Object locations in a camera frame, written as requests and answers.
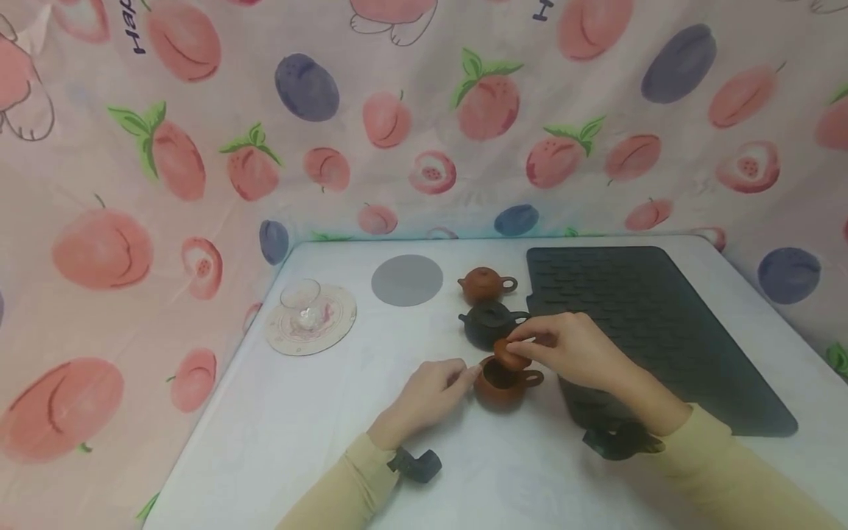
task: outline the glass cup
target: glass cup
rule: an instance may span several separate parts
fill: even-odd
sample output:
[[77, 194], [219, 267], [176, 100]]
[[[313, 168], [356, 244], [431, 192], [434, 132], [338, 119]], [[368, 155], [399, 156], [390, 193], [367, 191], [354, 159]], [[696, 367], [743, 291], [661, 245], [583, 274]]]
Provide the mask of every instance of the glass cup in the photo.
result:
[[321, 294], [321, 284], [305, 278], [287, 285], [280, 294], [280, 303], [291, 310], [292, 325], [314, 331], [321, 325], [321, 308], [316, 303]]

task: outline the fabric backdrop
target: fabric backdrop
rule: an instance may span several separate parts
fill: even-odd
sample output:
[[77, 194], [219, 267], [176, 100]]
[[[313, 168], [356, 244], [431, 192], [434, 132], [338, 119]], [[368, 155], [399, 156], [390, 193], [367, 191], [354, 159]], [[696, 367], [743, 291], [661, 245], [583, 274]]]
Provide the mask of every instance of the fabric backdrop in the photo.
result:
[[0, 6], [1, 528], [138, 527], [301, 241], [696, 233], [848, 373], [848, 0]]

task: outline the hand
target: hand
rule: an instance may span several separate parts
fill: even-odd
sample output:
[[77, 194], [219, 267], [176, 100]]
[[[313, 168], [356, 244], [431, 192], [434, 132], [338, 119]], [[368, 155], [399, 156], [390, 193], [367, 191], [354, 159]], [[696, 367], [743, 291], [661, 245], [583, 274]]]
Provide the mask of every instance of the hand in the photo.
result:
[[[536, 340], [513, 342], [528, 338]], [[531, 318], [507, 340], [511, 353], [537, 360], [582, 387], [615, 393], [640, 370], [584, 313]]]
[[436, 425], [462, 401], [481, 369], [467, 367], [462, 359], [421, 363], [400, 396], [368, 429], [371, 441], [380, 449], [395, 450], [421, 429]]

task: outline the coaster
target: coaster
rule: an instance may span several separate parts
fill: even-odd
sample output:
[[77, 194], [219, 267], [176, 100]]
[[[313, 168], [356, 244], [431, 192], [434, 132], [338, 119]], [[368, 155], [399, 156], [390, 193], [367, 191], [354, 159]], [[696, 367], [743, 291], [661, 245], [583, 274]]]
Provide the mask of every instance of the coaster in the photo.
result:
[[292, 325], [292, 310], [278, 305], [265, 321], [265, 338], [284, 355], [312, 355], [330, 348], [348, 334], [356, 320], [356, 300], [347, 289], [321, 285], [317, 304], [323, 308], [322, 323], [312, 331]]
[[436, 296], [443, 281], [444, 274], [435, 261], [404, 254], [377, 267], [371, 277], [371, 290], [386, 304], [411, 307]]

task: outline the gray round coaster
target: gray round coaster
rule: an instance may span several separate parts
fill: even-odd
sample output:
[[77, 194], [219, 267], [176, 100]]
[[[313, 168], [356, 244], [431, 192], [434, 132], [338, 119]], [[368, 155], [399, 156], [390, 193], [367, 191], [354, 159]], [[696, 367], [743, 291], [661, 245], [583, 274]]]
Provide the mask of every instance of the gray round coaster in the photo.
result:
[[371, 277], [371, 289], [386, 304], [410, 307], [436, 296], [443, 280], [442, 269], [435, 261], [404, 254], [377, 267]]

